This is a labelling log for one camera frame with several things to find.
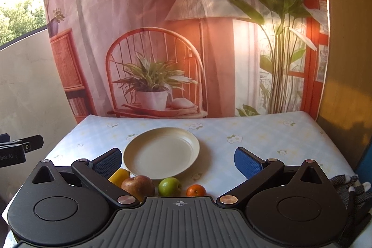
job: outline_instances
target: crosshair symbol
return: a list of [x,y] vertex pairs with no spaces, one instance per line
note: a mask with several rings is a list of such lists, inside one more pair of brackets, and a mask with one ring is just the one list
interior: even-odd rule
[[181,206],[184,206],[184,205],[187,204],[187,203],[185,203],[184,201],[179,200],[179,201],[177,201],[177,202],[174,203],[174,204],[176,204],[177,206],[181,207]]

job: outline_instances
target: triangular hole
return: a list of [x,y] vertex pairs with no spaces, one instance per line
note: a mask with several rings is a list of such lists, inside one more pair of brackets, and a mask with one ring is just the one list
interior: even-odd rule
[[33,178],[32,183],[39,184],[39,183],[46,183],[46,182],[52,182],[54,181],[54,177],[49,170],[48,167],[43,166],[39,169],[36,176]]
[[309,166],[308,168],[306,168],[304,174],[301,177],[301,181],[302,182],[322,184],[322,180],[318,176],[318,174],[315,171],[314,167],[311,167],[311,166]]

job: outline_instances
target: chair backrest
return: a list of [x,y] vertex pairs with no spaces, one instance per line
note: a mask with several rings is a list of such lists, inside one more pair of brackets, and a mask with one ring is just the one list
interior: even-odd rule
[[128,76],[124,63],[138,64],[136,52],[148,60],[173,61],[177,69],[198,84],[183,84],[180,89],[173,89],[173,98],[184,97],[198,106],[202,111],[202,83],[205,73],[199,53],[191,42],[182,35],[157,27],[138,28],[119,37],[111,45],[106,56],[106,72],[114,109],[122,104],[136,103],[133,91],[125,94],[126,85],[115,83]]

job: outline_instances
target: plant pot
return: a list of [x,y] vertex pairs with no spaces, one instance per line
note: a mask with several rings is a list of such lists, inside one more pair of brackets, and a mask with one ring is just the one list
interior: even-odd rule
[[48,24],[48,34],[49,38],[53,37],[54,35],[58,34],[58,20],[53,18]]
[[164,111],[168,92],[136,92],[136,97],[142,108]]

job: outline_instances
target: brown round fruit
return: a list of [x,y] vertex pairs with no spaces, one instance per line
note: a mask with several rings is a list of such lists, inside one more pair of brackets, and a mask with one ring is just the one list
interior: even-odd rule
[[188,197],[205,197],[207,192],[205,188],[199,184],[191,185],[186,190],[186,196]]
[[155,186],[152,180],[144,175],[125,179],[121,188],[135,196],[140,202],[143,201],[144,197],[155,195]]

